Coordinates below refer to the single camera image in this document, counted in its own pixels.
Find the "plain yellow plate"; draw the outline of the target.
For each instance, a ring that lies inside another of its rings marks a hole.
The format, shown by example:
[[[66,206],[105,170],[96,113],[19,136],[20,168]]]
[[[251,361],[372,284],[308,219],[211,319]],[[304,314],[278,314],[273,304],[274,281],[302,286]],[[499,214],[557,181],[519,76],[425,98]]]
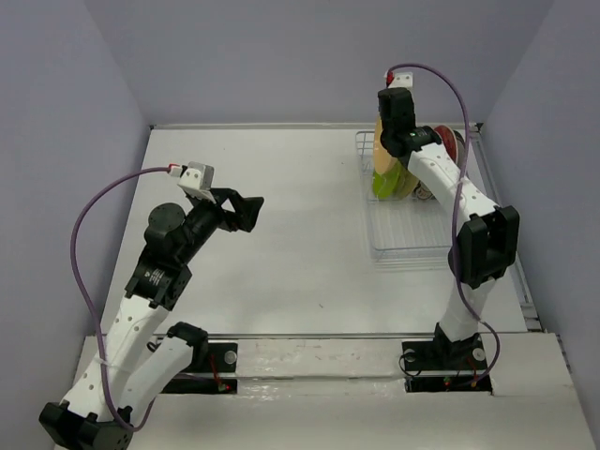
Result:
[[[396,165],[398,160],[392,157],[382,144],[383,123],[380,117],[377,118],[374,137],[373,137],[373,169],[379,175],[389,173]]]

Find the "beige plate with bird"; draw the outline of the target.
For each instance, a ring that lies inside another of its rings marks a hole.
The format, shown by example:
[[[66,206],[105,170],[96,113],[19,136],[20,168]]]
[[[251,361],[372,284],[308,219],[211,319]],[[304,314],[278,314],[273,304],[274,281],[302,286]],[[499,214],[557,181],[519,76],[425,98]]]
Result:
[[[399,200],[405,199],[413,193],[418,184],[418,178],[401,166],[395,189],[396,197]]]

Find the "red plate with teal flower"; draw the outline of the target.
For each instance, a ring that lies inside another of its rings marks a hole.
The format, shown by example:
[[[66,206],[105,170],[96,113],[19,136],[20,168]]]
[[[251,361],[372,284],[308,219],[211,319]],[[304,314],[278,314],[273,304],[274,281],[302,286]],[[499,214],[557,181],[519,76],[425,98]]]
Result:
[[[458,139],[453,129],[447,125],[438,125],[434,131],[441,137],[442,144],[448,156],[455,162],[458,162]]]

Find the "lime green plate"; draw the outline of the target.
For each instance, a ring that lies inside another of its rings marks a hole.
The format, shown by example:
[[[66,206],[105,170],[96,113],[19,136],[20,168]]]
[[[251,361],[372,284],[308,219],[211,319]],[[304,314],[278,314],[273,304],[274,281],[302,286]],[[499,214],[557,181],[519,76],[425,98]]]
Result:
[[[388,199],[396,194],[403,180],[403,167],[398,164],[385,173],[374,171],[371,177],[372,193],[379,200]]]

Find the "small green red rimmed plate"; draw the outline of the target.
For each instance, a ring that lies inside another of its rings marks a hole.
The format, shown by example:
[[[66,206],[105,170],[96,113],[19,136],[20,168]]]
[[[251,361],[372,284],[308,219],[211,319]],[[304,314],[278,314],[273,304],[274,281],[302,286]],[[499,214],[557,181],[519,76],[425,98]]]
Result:
[[[463,136],[455,129],[453,132],[457,141],[457,166],[461,169],[467,159],[467,148]]]

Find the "large green rimmed lettered plate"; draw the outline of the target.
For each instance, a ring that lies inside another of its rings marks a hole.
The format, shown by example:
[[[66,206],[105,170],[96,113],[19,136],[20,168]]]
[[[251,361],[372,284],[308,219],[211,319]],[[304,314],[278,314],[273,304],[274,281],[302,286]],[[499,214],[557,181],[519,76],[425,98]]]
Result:
[[[421,183],[413,191],[413,196],[419,201],[428,201],[433,198],[432,192]]]

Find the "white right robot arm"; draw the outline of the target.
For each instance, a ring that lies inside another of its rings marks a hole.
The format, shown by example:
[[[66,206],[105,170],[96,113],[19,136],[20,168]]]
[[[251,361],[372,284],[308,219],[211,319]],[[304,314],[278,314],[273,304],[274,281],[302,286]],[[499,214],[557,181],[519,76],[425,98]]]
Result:
[[[520,217],[514,207],[500,207],[461,173],[433,128],[417,126],[407,88],[387,87],[378,101],[382,147],[452,217],[448,264],[456,281],[434,338],[418,343],[413,356],[451,368],[472,354],[488,295],[515,262]]]

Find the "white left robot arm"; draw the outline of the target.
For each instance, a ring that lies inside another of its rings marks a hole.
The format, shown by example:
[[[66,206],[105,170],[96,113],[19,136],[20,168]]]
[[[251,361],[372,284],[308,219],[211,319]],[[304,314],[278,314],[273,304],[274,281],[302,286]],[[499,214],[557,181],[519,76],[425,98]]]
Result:
[[[55,444],[127,448],[163,388],[183,370],[205,364],[208,335],[186,322],[173,325],[154,352],[140,358],[188,285],[192,258],[216,230],[251,232],[264,199],[230,188],[188,199],[188,212],[172,202],[151,211],[145,246],[110,330],[99,335],[97,353],[80,379],[60,401],[44,406],[39,422]]]

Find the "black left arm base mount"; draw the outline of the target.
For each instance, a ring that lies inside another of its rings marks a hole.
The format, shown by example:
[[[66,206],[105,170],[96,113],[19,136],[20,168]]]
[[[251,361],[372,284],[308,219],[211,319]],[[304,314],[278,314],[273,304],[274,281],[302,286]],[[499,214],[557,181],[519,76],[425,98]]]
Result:
[[[238,344],[209,341],[206,351],[195,351],[192,362],[162,389],[169,395],[235,395]]]

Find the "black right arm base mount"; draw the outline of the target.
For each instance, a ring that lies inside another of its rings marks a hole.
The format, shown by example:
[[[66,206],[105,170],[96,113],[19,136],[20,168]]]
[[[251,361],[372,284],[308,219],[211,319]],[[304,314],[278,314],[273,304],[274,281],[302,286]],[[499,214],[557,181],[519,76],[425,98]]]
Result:
[[[480,339],[449,359],[434,352],[432,340],[405,341],[398,366],[409,394],[493,392],[489,376],[483,377],[488,361]]]

